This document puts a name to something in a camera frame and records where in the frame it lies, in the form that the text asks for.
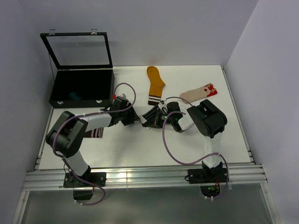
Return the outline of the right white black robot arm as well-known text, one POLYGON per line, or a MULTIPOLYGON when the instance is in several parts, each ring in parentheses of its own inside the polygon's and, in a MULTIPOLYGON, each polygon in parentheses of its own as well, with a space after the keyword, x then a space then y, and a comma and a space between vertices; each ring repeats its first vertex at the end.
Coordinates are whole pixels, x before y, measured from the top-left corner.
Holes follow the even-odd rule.
POLYGON ((196 126, 204 140, 205 155, 194 161, 185 163, 176 159, 168 149, 165 139, 165 125, 162 126, 162 140, 169 156, 178 164, 184 166, 202 163, 202 168, 189 169, 185 180, 190 184, 215 183, 216 185, 229 182, 229 167, 224 156, 221 154, 221 138, 228 123, 226 115, 216 107, 210 100, 205 99, 198 106, 191 106, 187 114, 174 111, 166 116, 166 120, 173 114, 182 114, 178 120, 179 132, 183 132, 196 126))

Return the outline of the black white striped ankle sock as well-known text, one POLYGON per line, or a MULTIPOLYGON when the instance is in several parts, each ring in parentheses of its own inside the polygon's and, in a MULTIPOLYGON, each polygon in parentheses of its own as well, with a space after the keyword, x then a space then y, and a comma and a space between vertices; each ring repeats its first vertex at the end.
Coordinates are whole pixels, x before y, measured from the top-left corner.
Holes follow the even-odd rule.
POLYGON ((140 116, 140 121, 145 128, 162 128, 161 110, 158 105, 152 107, 148 112, 140 116))

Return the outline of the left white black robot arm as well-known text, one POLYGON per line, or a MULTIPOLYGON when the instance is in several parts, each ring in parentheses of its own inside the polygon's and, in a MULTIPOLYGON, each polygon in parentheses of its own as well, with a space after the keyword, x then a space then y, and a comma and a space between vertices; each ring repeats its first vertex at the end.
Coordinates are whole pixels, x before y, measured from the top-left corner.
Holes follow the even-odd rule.
POLYGON ((89 131, 111 127, 119 122, 124 126, 139 121, 132 104, 124 96, 117 96, 107 108, 98 112, 75 115, 63 112, 46 136, 46 143, 60 157, 69 171, 65 174, 65 188, 103 187, 106 173, 93 173, 85 162, 80 147, 89 131))

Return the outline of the teal sock with red heel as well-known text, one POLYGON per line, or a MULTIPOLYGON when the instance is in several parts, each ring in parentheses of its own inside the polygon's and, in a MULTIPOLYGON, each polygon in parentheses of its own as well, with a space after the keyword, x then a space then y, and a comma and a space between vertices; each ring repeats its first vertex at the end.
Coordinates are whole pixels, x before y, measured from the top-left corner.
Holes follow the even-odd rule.
POLYGON ((79 96, 76 92, 69 93, 69 98, 70 98, 70 100, 73 100, 73 101, 80 101, 83 99, 83 97, 79 96))

